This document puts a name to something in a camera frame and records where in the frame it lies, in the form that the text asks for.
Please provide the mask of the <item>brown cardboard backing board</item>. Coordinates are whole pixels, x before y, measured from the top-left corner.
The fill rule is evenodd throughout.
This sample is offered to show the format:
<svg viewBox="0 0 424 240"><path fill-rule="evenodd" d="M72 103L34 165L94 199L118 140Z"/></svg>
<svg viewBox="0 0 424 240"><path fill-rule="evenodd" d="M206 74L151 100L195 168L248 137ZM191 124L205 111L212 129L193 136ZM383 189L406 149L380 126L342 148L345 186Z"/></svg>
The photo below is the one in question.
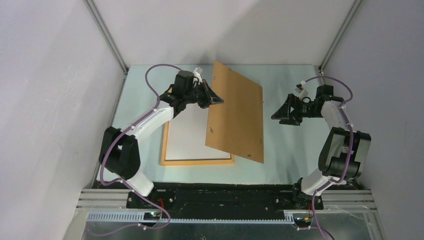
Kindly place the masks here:
<svg viewBox="0 0 424 240"><path fill-rule="evenodd" d="M224 102L208 108L205 145L263 164L262 86L215 61L211 89Z"/></svg>

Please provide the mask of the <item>colourful printed photo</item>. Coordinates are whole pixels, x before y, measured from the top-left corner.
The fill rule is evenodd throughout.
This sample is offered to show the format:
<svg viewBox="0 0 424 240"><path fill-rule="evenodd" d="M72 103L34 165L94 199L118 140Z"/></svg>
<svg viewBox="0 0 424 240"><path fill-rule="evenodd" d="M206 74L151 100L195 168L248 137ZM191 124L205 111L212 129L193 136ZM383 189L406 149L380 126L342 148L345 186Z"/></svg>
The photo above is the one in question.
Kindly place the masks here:
<svg viewBox="0 0 424 240"><path fill-rule="evenodd" d="M167 127L166 161L230 160L231 154L206 146L209 110L188 106Z"/></svg>

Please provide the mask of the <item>orange wooden picture frame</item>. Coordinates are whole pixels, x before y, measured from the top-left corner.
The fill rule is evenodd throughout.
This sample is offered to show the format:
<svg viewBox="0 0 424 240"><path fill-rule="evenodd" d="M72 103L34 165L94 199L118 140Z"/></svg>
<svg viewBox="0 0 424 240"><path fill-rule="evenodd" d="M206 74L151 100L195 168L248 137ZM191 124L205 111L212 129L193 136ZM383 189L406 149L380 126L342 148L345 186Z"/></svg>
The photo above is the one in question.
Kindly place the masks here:
<svg viewBox="0 0 424 240"><path fill-rule="evenodd" d="M197 104L188 104L188 106L197 106ZM165 160L165 153L166 153L166 139L164 138L168 132L168 124L165 123L163 127L163 133L162 133L162 140L161 140L161 153L160 153L160 164L162 166L196 166L196 165L231 165L235 163L235 157L233 154L230 153L231 159L227 160L178 160L178 161L167 161Z"/></svg>

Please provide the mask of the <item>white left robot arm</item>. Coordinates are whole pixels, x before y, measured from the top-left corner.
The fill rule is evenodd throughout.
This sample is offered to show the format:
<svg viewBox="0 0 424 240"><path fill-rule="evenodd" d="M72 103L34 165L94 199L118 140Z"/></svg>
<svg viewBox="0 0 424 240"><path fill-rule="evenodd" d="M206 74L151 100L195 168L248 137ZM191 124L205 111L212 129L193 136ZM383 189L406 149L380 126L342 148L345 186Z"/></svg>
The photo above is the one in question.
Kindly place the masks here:
<svg viewBox="0 0 424 240"><path fill-rule="evenodd" d="M153 182L147 178L141 169L139 144L172 119L176 118L188 105L198 105L207 109L211 105L223 104L219 97L201 76L202 69L193 71L179 70L174 82L157 97L152 109L143 113L125 127L109 126L102 139L99 154L100 173L108 170L117 179L101 183L109 186L121 182L132 192L138 193L138 201L145 208L153 208L158 202L158 194L153 190Z"/></svg>

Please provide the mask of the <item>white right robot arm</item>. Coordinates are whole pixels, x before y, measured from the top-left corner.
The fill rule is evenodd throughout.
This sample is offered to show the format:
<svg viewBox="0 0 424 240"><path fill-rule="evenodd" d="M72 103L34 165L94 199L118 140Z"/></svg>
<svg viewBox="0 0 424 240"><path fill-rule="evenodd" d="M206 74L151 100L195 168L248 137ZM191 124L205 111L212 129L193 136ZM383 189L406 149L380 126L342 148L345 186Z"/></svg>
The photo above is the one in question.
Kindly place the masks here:
<svg viewBox="0 0 424 240"><path fill-rule="evenodd" d="M318 167L293 185L291 204L304 209L315 203L331 186L357 179L363 172L370 149L370 134L355 130L346 113L346 100L334 95L331 85L320 85L315 99L308 96L302 82L290 93L283 105L271 116L281 125L299 126L305 118L323 118L329 134L318 156Z"/></svg>

